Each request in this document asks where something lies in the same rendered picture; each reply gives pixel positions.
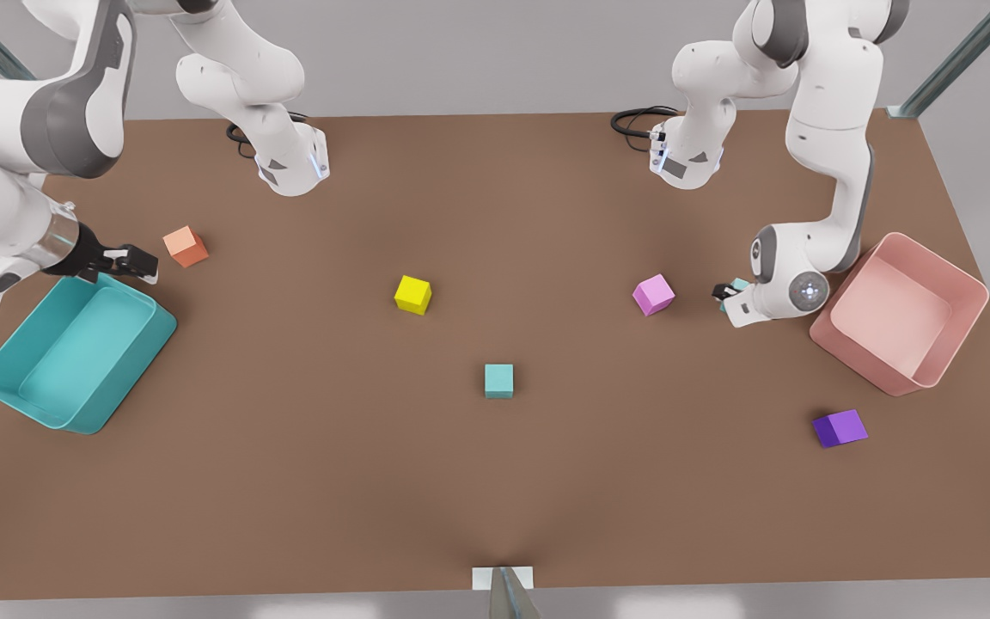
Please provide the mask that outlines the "orange cube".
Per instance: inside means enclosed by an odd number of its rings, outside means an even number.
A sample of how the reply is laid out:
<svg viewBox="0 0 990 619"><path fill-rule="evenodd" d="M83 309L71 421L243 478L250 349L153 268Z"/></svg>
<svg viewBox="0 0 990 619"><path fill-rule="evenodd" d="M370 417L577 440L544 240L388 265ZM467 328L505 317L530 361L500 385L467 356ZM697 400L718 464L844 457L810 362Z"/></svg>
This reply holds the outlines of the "orange cube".
<svg viewBox="0 0 990 619"><path fill-rule="evenodd" d="M170 257L182 267L191 267L209 257L203 239L189 226L170 232L162 237L162 241L168 248Z"/></svg>

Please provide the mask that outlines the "pink cube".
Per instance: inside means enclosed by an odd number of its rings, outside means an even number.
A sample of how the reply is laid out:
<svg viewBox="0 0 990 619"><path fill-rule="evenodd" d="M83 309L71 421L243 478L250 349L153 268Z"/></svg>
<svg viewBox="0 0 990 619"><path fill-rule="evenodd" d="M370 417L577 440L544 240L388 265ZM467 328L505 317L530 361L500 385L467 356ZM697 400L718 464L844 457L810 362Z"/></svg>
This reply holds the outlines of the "pink cube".
<svg viewBox="0 0 990 619"><path fill-rule="evenodd" d="M638 283L632 294L638 309L645 316L660 312L675 301L675 291L661 273Z"/></svg>

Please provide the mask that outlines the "teal plastic tray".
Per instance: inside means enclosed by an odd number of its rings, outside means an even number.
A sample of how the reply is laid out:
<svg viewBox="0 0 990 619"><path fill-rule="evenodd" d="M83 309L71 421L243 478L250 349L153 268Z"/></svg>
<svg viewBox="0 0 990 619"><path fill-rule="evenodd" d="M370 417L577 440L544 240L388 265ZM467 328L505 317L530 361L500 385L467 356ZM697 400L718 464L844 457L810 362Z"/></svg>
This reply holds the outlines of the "teal plastic tray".
<svg viewBox="0 0 990 619"><path fill-rule="evenodd" d="M63 278L0 347L0 402L52 430L101 430L177 328L110 275Z"/></svg>

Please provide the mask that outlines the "pink plastic tray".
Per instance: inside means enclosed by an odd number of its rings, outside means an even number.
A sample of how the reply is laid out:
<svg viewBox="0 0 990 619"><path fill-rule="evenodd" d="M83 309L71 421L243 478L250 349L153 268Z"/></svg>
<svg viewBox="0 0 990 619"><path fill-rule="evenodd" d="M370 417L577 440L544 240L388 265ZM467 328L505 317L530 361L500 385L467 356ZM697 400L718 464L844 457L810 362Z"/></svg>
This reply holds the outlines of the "pink plastic tray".
<svg viewBox="0 0 990 619"><path fill-rule="evenodd" d="M810 339L891 396L938 384L989 302L986 286L911 236L885 235L810 326Z"/></svg>

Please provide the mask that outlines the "purple cube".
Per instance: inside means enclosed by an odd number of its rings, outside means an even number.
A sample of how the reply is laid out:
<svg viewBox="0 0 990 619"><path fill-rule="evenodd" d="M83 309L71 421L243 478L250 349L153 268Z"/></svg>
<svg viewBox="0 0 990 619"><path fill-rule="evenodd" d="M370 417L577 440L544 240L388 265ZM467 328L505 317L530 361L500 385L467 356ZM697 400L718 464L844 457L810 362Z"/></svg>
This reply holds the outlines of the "purple cube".
<svg viewBox="0 0 990 619"><path fill-rule="evenodd" d="M845 445L869 436L857 410L830 413L812 420L812 426L822 448Z"/></svg>

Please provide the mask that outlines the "yellow cube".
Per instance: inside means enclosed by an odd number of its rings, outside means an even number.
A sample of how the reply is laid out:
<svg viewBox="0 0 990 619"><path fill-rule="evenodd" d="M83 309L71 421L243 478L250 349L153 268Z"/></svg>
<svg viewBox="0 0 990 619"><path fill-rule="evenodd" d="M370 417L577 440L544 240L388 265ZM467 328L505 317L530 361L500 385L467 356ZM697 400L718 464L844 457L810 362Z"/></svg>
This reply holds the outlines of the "yellow cube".
<svg viewBox="0 0 990 619"><path fill-rule="evenodd" d="M432 287L430 283L424 279L412 277L401 277L394 295L398 309L416 315L424 315L427 312L431 298Z"/></svg>

